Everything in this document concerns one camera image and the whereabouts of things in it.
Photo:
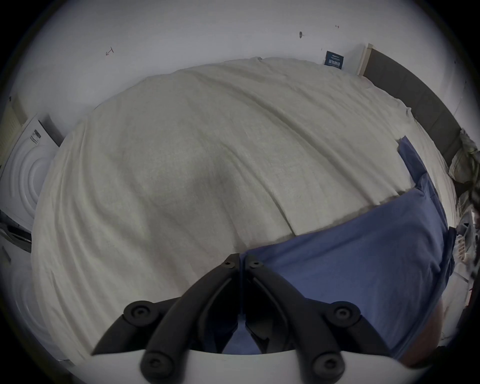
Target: washing machine door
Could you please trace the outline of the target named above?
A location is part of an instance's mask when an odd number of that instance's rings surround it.
[[[25,331],[33,334],[56,360],[66,356],[48,332],[34,292],[30,253],[0,237],[1,288],[9,313]]]
[[[0,210],[30,232],[38,197],[57,151],[58,146],[40,122],[32,119],[1,173]]]

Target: white bedsheet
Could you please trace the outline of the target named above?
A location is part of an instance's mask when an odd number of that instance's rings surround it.
[[[406,135],[456,225],[446,164],[405,105],[294,59],[145,79],[65,139],[33,228],[39,305],[73,363],[135,300],[181,295],[229,254],[345,222],[413,186]]]

